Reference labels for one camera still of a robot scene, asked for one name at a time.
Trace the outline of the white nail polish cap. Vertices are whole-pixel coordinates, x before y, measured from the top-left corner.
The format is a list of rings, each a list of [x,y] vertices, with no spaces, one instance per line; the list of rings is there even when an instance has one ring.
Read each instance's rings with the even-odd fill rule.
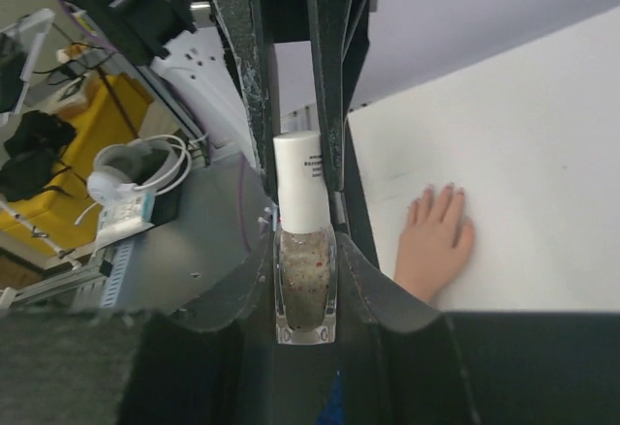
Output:
[[[289,132],[273,139],[282,229],[306,234],[330,225],[320,133]]]

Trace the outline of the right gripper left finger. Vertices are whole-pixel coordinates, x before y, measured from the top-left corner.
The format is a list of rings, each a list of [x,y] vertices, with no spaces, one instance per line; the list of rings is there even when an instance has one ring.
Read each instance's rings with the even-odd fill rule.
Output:
[[[1,315],[5,424],[269,424],[272,244],[177,316],[11,309]]]

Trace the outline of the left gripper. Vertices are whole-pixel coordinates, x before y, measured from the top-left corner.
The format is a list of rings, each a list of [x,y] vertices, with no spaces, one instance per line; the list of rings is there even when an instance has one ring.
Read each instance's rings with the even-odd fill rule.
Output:
[[[236,65],[256,170],[277,196],[273,138],[280,132],[273,44],[307,42],[313,74],[325,181],[344,185],[345,119],[369,49],[373,0],[212,0]]]

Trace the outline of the person's hand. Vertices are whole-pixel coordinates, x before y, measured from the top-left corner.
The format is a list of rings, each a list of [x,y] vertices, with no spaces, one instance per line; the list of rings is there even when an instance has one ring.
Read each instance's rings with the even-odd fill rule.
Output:
[[[394,281],[430,303],[465,269],[475,244],[475,226],[465,215],[465,191],[450,183],[427,187],[413,200],[398,240]]]

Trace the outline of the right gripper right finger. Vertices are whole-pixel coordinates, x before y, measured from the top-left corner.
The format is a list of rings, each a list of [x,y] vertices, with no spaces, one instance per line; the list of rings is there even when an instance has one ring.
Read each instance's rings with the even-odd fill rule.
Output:
[[[617,314],[441,312],[337,242],[347,423],[618,422]]]

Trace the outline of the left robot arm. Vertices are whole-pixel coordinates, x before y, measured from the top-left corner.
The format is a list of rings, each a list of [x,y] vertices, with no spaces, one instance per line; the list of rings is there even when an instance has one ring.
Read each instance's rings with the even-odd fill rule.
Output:
[[[330,192],[356,172],[347,113],[369,49],[374,0],[76,0],[99,46],[118,52],[191,134],[234,140],[277,198],[275,48],[308,43],[323,174]]]

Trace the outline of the nail polish bottle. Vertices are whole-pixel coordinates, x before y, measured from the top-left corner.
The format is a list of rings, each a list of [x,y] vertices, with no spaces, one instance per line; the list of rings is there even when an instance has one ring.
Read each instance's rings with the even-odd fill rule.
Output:
[[[311,233],[278,229],[273,257],[277,342],[294,346],[333,343],[338,286],[333,229]]]

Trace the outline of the blue plaid sleeve forearm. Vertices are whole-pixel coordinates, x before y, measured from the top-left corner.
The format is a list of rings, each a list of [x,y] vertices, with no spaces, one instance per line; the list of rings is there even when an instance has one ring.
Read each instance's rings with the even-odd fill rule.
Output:
[[[316,425],[344,425],[341,373],[337,372],[329,397],[315,422]]]

